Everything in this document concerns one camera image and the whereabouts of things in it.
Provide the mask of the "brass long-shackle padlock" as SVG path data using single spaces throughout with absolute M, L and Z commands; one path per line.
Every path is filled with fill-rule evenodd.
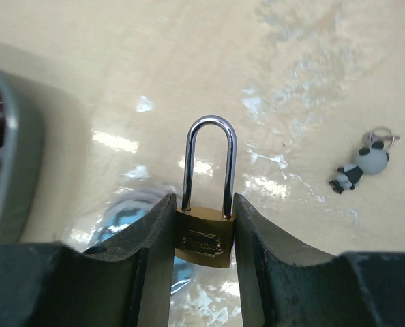
M 197 135 L 208 125 L 219 127 L 226 135 L 226 167 L 219 208 L 205 204 L 202 198 L 191 203 Z M 230 267 L 235 231 L 232 205 L 236 158 L 237 135 L 226 119 L 207 115 L 192 124 L 186 140 L 181 207 L 176 210 L 174 220 L 173 240 L 178 258 L 211 268 Z

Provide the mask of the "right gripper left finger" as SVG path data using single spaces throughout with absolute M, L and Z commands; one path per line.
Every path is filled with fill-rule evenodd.
M 0 326 L 166 326 L 176 196 L 84 252 L 0 245 Z

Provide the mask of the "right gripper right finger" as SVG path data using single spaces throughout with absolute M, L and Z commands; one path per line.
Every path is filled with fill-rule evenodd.
M 331 255 L 234 196 L 244 326 L 405 326 L 405 252 Z

